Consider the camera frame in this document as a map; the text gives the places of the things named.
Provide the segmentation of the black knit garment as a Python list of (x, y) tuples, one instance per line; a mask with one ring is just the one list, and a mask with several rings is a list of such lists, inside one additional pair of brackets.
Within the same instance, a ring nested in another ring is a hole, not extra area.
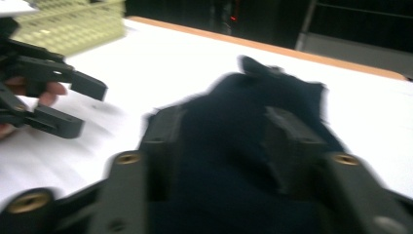
[(152, 234), (319, 234), (316, 206), (282, 195), (263, 141), (266, 107), (293, 113), (326, 143), (343, 146), (320, 116), (324, 86), (249, 57), (208, 94), (181, 105), (181, 155), (167, 199), (149, 206)]

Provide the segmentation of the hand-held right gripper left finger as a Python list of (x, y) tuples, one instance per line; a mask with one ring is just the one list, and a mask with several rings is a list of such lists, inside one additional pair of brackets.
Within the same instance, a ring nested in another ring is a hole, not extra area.
[(159, 110), (151, 116), (139, 145), (146, 154), (150, 199), (167, 199), (176, 181), (181, 155), (181, 105)]

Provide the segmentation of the pale green plastic basket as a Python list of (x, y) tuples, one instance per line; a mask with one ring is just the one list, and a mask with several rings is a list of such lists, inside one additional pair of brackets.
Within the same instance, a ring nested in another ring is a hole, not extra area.
[(16, 17), (13, 39), (65, 56), (125, 35), (125, 0), (28, 0), (39, 11)]

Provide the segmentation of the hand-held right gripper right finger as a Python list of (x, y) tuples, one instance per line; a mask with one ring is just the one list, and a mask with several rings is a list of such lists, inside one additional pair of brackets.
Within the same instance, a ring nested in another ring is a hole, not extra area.
[(281, 194), (311, 196), (313, 165), (326, 143), (293, 113), (266, 107), (263, 145), (270, 172)]

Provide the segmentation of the white board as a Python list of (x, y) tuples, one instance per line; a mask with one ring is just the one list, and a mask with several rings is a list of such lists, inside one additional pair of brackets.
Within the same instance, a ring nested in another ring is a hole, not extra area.
[(65, 196), (100, 180), (112, 155), (137, 147), (148, 114), (209, 91), (237, 70), (242, 55), (322, 82), (326, 124), (385, 186), (413, 198), (413, 83), (392, 72), (145, 19), (127, 20), (126, 30), (68, 60), (108, 87), (104, 101), (72, 92), (56, 103), (84, 121), (78, 138), (21, 128), (0, 139), (0, 209), (26, 189), (51, 187)]

